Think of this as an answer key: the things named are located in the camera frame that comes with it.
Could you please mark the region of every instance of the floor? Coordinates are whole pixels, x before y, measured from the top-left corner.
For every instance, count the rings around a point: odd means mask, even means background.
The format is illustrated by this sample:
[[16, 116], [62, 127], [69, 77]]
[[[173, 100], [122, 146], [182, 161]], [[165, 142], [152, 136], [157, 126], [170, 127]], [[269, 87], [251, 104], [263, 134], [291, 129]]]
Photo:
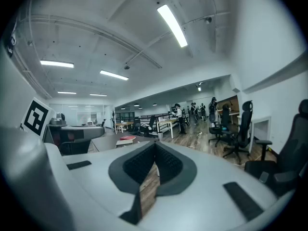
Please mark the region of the floor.
[[[192, 150], [198, 150], [204, 153], [209, 153], [222, 157], [225, 154], [223, 148], [226, 147], [227, 144], [224, 142], [219, 142], [217, 147], [215, 147], [216, 141], [211, 141], [209, 144], [208, 140], [214, 138], [215, 136], [209, 133], [208, 127], [209, 127], [208, 122], [199, 121], [198, 125], [194, 125], [193, 122], [191, 122], [191, 125], [189, 127], [188, 126], [185, 127], [186, 134], [178, 134], [179, 127], [176, 126], [173, 128], [174, 138], [173, 139], [171, 138], [170, 132], [165, 132], [162, 140], [186, 146], [191, 148]], [[237, 127], [232, 126], [231, 130], [237, 131]], [[113, 131], [107, 128], [104, 136], [110, 136], [110, 135], [113, 135]], [[249, 156], [247, 156], [247, 154], [240, 153], [242, 165], [238, 165], [238, 159], [235, 154], [229, 155], [227, 158], [225, 158], [225, 160], [229, 161], [232, 164], [235, 164], [236, 167], [239, 167], [240, 169], [244, 170], [244, 166], [247, 161], [260, 159], [261, 151], [262, 151], [261, 147], [254, 143], [251, 154]], [[98, 151], [91, 142], [88, 153], [95, 153], [95, 152]], [[270, 152], [267, 152], [265, 160], [276, 161], [276, 157]], [[154, 164], [148, 176], [144, 180], [143, 184], [140, 186], [142, 216], [146, 215], [146, 213], [155, 203], [155, 193], [158, 186], [159, 186], [159, 177], [157, 176], [156, 165]]]

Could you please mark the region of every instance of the office room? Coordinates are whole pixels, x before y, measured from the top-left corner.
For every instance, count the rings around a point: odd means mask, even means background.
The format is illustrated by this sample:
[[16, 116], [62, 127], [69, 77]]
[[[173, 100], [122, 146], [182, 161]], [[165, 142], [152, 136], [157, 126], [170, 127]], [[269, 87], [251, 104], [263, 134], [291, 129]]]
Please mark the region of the office room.
[[80, 231], [303, 220], [307, 27], [289, 2], [15, 0], [1, 23], [6, 215]]

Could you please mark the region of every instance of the fluorescent ceiling light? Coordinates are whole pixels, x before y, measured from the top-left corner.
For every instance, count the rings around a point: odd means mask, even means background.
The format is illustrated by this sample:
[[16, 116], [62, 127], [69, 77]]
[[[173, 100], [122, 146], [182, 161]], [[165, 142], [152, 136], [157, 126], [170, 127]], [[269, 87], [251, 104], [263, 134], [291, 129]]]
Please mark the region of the fluorescent ceiling light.
[[75, 92], [69, 92], [69, 91], [59, 91], [58, 93], [61, 93], [61, 94], [76, 94]]
[[104, 95], [104, 94], [90, 94], [90, 96], [102, 96], [102, 97], [107, 97], [107, 95]]
[[113, 73], [109, 73], [109, 72], [106, 72], [106, 71], [103, 71], [103, 70], [101, 71], [101, 74], [102, 75], [112, 76], [112, 77], [123, 79], [123, 80], [128, 80], [127, 77], [124, 77], [124, 76], [121, 76], [121, 75], [116, 75], [116, 74], [113, 74]]
[[48, 66], [58, 66], [58, 67], [71, 67], [71, 68], [74, 67], [74, 64], [55, 62], [55, 61], [40, 61], [40, 64]]
[[186, 46], [187, 42], [186, 42], [184, 34], [181, 30], [181, 27], [179, 26], [176, 18], [174, 17], [174, 15], [171, 12], [171, 10], [169, 9], [169, 7], [167, 5], [164, 5], [160, 8], [158, 8], [157, 11], [160, 13], [160, 15], [163, 17], [163, 19], [166, 21], [166, 23], [170, 27], [174, 36], [177, 38], [180, 46], [181, 47]]

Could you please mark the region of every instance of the red object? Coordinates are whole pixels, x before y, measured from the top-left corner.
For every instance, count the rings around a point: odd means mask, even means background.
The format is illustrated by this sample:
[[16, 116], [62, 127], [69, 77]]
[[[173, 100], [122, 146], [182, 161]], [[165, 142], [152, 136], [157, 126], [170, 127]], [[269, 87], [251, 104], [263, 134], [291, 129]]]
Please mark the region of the red object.
[[124, 141], [124, 140], [134, 140], [136, 138], [136, 136], [124, 136], [121, 137], [120, 140]]

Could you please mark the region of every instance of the person in white shirt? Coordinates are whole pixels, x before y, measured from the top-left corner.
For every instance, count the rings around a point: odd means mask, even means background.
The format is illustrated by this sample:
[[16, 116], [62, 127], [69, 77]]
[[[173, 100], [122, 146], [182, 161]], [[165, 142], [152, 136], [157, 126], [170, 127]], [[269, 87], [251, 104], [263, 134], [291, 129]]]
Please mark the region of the person in white shirt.
[[183, 125], [184, 124], [184, 118], [183, 118], [181, 106], [178, 103], [176, 103], [174, 106], [177, 109], [176, 116], [179, 118], [180, 133], [185, 134], [186, 132], [185, 132], [185, 128], [184, 128], [184, 125]]

